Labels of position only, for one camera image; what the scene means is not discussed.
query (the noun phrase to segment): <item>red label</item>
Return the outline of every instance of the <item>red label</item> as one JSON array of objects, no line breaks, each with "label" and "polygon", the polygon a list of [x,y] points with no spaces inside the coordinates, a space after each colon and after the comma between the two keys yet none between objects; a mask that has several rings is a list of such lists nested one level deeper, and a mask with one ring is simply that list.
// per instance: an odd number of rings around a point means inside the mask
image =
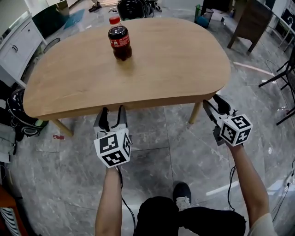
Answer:
[{"label": "red label", "polygon": [[130,42],[129,35],[120,39],[110,39],[110,42],[112,47],[123,47]]}]

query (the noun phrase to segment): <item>white cube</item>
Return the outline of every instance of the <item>white cube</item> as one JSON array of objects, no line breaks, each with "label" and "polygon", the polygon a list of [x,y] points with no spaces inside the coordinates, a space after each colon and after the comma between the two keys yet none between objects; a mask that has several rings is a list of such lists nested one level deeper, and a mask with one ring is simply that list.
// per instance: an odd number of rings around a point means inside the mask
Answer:
[{"label": "white cube", "polygon": [[128,129],[121,129],[94,140],[97,156],[108,168],[130,161],[131,140],[128,134]]},{"label": "white cube", "polygon": [[237,115],[223,120],[220,136],[230,145],[236,146],[247,141],[252,128],[245,114]]}]

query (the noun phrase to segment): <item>black shoe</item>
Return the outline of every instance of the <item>black shoe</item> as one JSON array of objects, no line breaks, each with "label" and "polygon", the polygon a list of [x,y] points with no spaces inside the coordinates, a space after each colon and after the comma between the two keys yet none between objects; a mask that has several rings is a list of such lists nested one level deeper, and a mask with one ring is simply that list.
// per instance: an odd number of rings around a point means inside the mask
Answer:
[{"label": "black shoe", "polygon": [[89,12],[97,12],[99,9],[101,9],[101,5],[98,3],[97,6],[93,5],[93,8],[89,9]]},{"label": "black shoe", "polygon": [[179,182],[173,190],[173,201],[178,206],[179,210],[185,210],[190,207],[192,202],[192,194],[189,186],[184,182]]},{"label": "black shoe", "polygon": [[93,10],[95,6],[93,5],[90,9],[88,9],[89,12],[91,12]]}]

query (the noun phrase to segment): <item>table top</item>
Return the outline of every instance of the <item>table top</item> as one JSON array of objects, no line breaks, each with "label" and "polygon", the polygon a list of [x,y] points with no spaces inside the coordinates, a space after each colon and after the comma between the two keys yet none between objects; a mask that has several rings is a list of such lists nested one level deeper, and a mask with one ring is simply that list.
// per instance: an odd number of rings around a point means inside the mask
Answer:
[{"label": "table top", "polygon": [[53,46],[33,70],[24,94],[27,115],[43,120],[210,99],[230,78],[214,36],[177,18],[124,21],[132,57],[119,61],[107,33],[91,28]]}]

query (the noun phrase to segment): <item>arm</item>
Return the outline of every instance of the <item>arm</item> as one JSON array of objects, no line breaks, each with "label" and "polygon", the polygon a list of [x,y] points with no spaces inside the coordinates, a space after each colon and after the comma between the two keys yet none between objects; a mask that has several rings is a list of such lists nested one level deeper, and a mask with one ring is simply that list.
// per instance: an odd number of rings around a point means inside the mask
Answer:
[{"label": "arm", "polygon": [[113,167],[106,169],[102,196],[98,206],[95,235],[120,236],[122,225],[121,183],[118,171]]},{"label": "arm", "polygon": [[242,145],[235,147],[228,145],[228,147],[236,164],[251,227],[261,216],[269,213],[268,194],[244,147]]}]

